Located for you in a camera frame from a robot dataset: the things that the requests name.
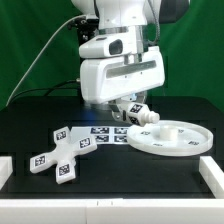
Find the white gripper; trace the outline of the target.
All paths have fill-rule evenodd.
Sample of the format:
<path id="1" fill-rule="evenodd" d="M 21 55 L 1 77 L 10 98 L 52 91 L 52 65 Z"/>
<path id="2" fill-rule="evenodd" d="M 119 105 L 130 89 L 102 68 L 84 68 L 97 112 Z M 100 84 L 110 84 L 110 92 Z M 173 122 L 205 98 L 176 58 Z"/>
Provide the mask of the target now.
<path id="1" fill-rule="evenodd" d="M 161 86 L 165 81 L 159 47 L 150 47 L 140 63 L 125 63 L 125 57 L 86 59 L 80 67 L 82 97 L 86 102 L 107 101 L 115 120 L 123 119 L 115 99 Z"/>

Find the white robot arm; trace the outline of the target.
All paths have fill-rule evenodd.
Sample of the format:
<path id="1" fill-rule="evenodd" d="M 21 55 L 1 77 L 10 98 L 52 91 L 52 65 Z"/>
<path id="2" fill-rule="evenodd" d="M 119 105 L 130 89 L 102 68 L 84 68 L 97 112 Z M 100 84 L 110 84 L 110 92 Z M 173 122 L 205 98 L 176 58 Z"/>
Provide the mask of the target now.
<path id="1" fill-rule="evenodd" d="M 79 47 L 81 93 L 90 104 L 107 103 L 117 121 L 143 126 L 160 116 L 144 103 L 145 92 L 165 81 L 164 65 L 147 26 L 172 23 L 190 0 L 71 0 L 97 33 Z"/>

